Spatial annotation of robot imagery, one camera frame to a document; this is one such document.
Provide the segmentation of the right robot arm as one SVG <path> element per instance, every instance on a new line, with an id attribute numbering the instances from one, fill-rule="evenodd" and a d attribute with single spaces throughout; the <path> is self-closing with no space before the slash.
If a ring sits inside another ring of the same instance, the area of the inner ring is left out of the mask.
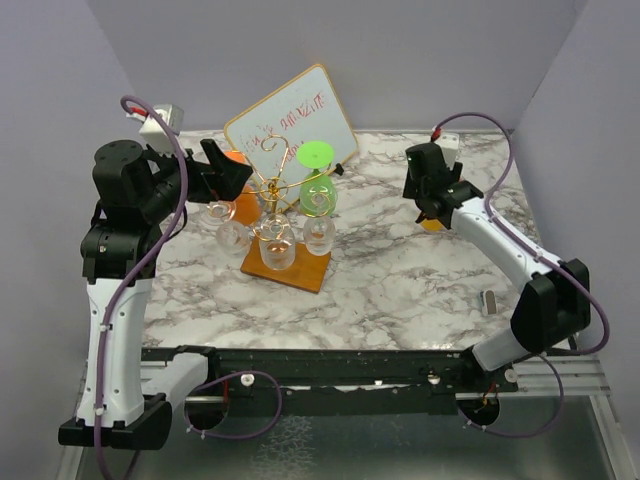
<path id="1" fill-rule="evenodd" d="M 509 325 L 471 347 L 459 367 L 461 383 L 481 391 L 497 369 L 539 354 L 584 330 L 591 321 L 589 271 L 578 259 L 564 261 L 529 240 L 486 206 L 483 192 L 460 178 L 462 164 L 449 165 L 435 142 L 405 151 L 403 196 L 415 202 L 421 220 L 437 220 L 484 254 L 519 294 Z"/>

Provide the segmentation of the clear ribbed goblet glass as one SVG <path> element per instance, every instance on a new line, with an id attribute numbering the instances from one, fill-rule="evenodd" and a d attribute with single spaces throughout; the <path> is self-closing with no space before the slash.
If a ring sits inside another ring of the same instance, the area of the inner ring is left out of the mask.
<path id="1" fill-rule="evenodd" d="M 296 239 L 287 217 L 269 213 L 261 217 L 255 229 L 260 255 L 267 268 L 283 271 L 291 267 L 296 256 Z"/>

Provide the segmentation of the orange plastic wine glass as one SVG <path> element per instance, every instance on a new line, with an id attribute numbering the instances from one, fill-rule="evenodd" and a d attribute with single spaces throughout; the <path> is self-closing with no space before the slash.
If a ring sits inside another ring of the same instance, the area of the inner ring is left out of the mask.
<path id="1" fill-rule="evenodd" d="M 252 194 L 253 183 L 249 179 L 242 190 L 242 193 L 236 198 L 236 210 L 233 219 L 244 226 L 249 226 L 260 218 L 261 207 L 258 198 Z"/>

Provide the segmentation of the green plastic wine glass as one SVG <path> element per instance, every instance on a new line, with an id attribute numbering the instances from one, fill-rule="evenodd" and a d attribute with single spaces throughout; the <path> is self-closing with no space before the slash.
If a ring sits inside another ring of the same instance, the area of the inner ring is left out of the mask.
<path id="1" fill-rule="evenodd" d="M 298 162 L 310 169 L 310 173 L 300 184 L 299 208 L 313 216 L 331 215 L 337 204 L 337 190 L 329 177 L 334 159 L 331 145 L 323 141 L 309 141 L 296 152 Z"/>

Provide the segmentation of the yellow plastic wine glass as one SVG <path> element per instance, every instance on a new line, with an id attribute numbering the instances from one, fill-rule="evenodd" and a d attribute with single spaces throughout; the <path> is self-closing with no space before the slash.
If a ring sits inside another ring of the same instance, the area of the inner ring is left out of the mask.
<path id="1" fill-rule="evenodd" d="M 443 225 L 438 219 L 428 218 L 424 213 L 420 213 L 416 219 L 416 223 L 419 224 L 424 230 L 430 232 L 437 232 L 443 229 Z"/>

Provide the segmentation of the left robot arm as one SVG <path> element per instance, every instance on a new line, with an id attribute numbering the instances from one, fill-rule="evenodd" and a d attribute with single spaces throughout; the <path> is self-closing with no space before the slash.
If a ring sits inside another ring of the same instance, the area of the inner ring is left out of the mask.
<path id="1" fill-rule="evenodd" d="M 99 201 L 80 247 L 90 306 L 88 369 L 78 409 L 58 430 L 63 446 L 158 450 L 186 396 L 220 385 L 220 369 L 199 352 L 179 353 L 149 382 L 141 378 L 162 222 L 185 202 L 236 199 L 252 174 L 214 140 L 200 145 L 204 163 L 186 152 L 180 164 L 133 140 L 111 141 L 94 155 Z"/>

